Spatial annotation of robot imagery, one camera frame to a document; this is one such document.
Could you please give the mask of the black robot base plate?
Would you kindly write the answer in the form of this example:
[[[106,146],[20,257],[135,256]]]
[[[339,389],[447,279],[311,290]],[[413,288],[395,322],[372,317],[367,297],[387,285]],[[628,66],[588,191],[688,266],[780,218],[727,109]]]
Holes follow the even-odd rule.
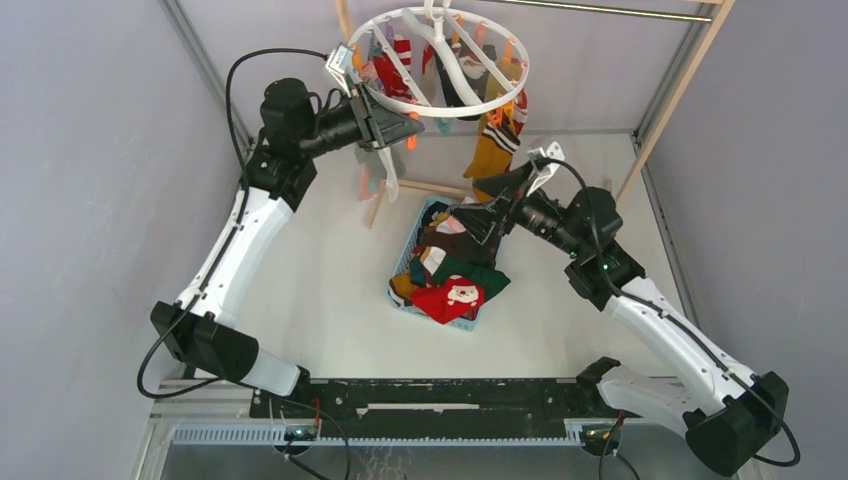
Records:
[[[569,423],[612,422],[617,410],[565,378],[313,379],[280,398],[256,393],[252,419],[304,420],[356,440],[553,440]]]

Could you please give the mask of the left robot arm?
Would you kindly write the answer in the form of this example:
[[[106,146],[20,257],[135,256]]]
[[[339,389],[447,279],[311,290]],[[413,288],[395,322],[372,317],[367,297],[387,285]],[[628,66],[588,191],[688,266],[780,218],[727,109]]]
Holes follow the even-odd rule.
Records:
[[[263,126],[230,217],[213,249],[178,298],[159,301],[150,319],[173,358],[231,383],[274,394],[290,417],[311,407],[305,369],[261,348],[236,328],[240,306],[271,241],[298,210],[317,175],[315,160],[349,145],[366,151],[420,134],[422,122],[380,104],[355,85],[334,106],[314,106],[295,78],[272,82],[260,106]]]

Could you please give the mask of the grey beige striped sock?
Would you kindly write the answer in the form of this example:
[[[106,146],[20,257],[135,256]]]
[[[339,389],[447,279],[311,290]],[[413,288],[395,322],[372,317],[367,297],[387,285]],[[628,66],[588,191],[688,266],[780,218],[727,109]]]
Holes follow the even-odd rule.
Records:
[[[382,159],[378,151],[369,151],[356,146],[354,155],[357,162],[368,170],[379,170],[383,167]]]

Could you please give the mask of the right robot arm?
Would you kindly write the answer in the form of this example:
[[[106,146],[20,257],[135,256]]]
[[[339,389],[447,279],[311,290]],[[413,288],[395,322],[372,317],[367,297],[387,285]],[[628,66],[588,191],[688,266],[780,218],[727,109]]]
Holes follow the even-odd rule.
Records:
[[[554,163],[527,163],[484,178],[485,203],[452,213],[478,241],[521,227],[569,256],[570,285],[602,313],[624,324],[672,369],[674,383],[642,376],[604,357],[581,374],[578,402],[592,416],[611,408],[636,414],[681,436],[714,473],[730,477],[784,434],[796,466],[801,449],[785,420],[789,388],[776,373],[757,374],[718,347],[667,300],[645,269],[615,239],[622,226],[612,194],[582,185],[567,205],[542,182]]]

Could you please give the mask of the red santa sock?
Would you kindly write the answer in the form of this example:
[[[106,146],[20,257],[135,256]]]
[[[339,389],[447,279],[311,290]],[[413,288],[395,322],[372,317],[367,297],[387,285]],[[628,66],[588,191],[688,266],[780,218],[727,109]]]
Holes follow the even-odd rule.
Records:
[[[462,317],[485,300],[481,286],[458,275],[449,277],[443,285],[418,288],[411,294],[412,304],[440,324]]]

